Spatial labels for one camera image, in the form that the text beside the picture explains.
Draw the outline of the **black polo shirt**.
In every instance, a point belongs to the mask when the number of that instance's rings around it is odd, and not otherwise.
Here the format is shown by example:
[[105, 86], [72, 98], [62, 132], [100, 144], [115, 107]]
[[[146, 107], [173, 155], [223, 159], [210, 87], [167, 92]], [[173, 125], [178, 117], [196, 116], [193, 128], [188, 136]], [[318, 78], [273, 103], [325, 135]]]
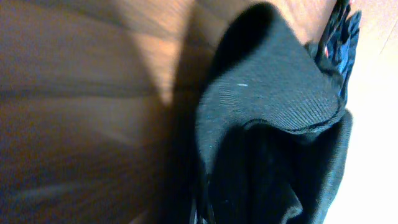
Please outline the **black polo shirt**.
[[278, 8], [230, 24], [198, 104], [192, 223], [323, 223], [352, 128], [347, 100]]

